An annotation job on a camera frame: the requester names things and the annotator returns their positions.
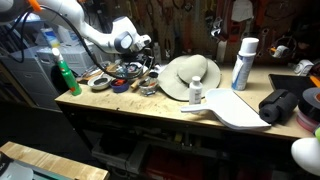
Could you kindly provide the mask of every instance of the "wire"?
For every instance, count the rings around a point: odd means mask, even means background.
[[[86,52],[88,53],[88,55],[89,55],[89,57],[91,58],[91,60],[93,61],[93,63],[94,63],[102,72],[104,72],[104,73],[108,74],[109,76],[114,77],[114,78],[116,78],[116,79],[126,79],[126,80],[137,78],[137,77],[139,77],[139,76],[142,74],[143,68],[141,68],[141,70],[140,70],[136,75],[134,75],[134,76],[132,76],[132,77],[120,77],[120,76],[116,76],[116,75],[108,72],[105,68],[102,67],[102,65],[101,65],[100,63],[97,62],[95,56],[94,56],[94,55],[91,53],[91,51],[89,50],[89,48],[88,48],[87,44],[85,43],[83,37],[81,36],[81,34],[79,33],[79,31],[75,28],[75,26],[70,22],[69,19],[67,19],[65,16],[63,16],[63,15],[60,14],[59,12],[57,12],[57,11],[55,11],[55,10],[47,7],[47,6],[40,5],[40,7],[43,8],[43,9],[49,10],[49,11],[55,13],[55,14],[57,14],[59,17],[61,17],[61,18],[70,26],[70,28],[74,31],[74,33],[75,33],[75,34],[77,35],[77,37],[79,38],[80,42],[82,43],[84,49],[85,49]],[[28,14],[31,13],[31,12],[33,12],[33,8],[32,8],[32,7],[28,7],[27,10],[25,11],[25,13],[26,13],[26,12],[27,12]],[[150,63],[149,68],[152,67],[152,64],[153,64],[153,58],[151,58],[151,63]]]
[[[23,18],[23,16],[28,12],[30,11],[30,9],[26,9],[25,11],[23,11],[21,13],[21,15],[16,19],[16,22],[12,25],[12,27],[7,31],[7,33],[5,34],[5,36],[8,36],[9,33],[11,33],[15,28],[16,26],[20,23],[21,19]]]
[[[24,16],[22,25],[21,25],[21,31],[20,31],[20,51],[21,51],[21,61],[18,61],[18,63],[24,62],[24,44],[23,44],[23,34],[24,34],[24,26],[26,24],[26,21],[28,19],[28,16],[32,13],[32,10],[29,10],[27,14]]]

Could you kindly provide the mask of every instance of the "tape roll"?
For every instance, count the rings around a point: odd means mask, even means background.
[[[320,88],[309,88],[303,91],[298,107],[300,111],[317,122],[320,122]]]
[[[301,127],[310,132],[313,132],[319,125],[319,122],[314,121],[311,118],[308,118],[301,111],[299,111],[297,114],[297,122]]]

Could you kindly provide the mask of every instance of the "blue object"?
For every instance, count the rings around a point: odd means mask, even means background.
[[[113,81],[111,81],[110,86],[113,89],[113,92],[115,93],[122,93],[125,92],[129,89],[129,83],[127,80],[124,80],[124,82],[122,84],[118,84],[120,81],[123,81],[121,79],[115,79]]]
[[[253,60],[254,56],[237,55],[237,62],[232,72],[232,89],[238,91],[245,89]]]

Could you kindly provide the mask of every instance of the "green spray bottle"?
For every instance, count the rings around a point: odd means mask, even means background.
[[[69,90],[71,91],[71,94],[74,96],[81,94],[82,89],[79,86],[78,82],[76,81],[76,78],[74,77],[72,71],[68,67],[68,64],[66,63],[66,61],[63,60],[63,57],[62,57],[59,49],[52,48],[52,53],[55,56],[55,59],[57,60],[61,74],[62,74],[65,82],[67,83]]]

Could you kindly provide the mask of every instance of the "white lamp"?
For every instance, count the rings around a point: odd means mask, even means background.
[[[302,169],[320,176],[320,141],[317,138],[296,140],[291,146],[291,154]]]

